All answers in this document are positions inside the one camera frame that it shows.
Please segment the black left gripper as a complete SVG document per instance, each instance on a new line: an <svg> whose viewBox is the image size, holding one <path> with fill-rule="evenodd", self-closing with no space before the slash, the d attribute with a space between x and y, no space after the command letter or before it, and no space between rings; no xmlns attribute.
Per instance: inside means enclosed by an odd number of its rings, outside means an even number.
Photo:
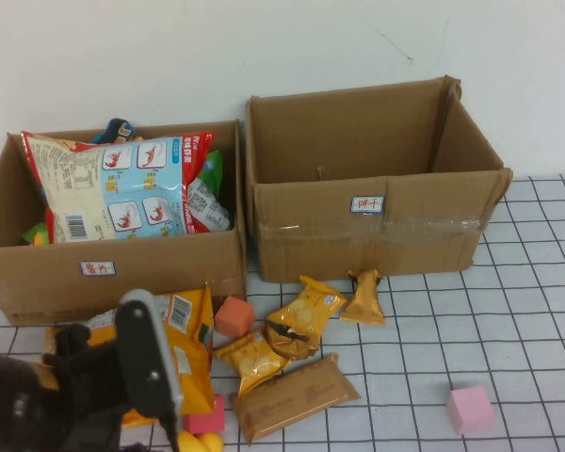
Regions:
<svg viewBox="0 0 565 452"><path fill-rule="evenodd" d="M65 397L61 451L120 451L123 416L135 410L170 431L170 364L161 317L143 300L115 313L116 337L98 346L80 323L59 328L42 355Z"/></svg>

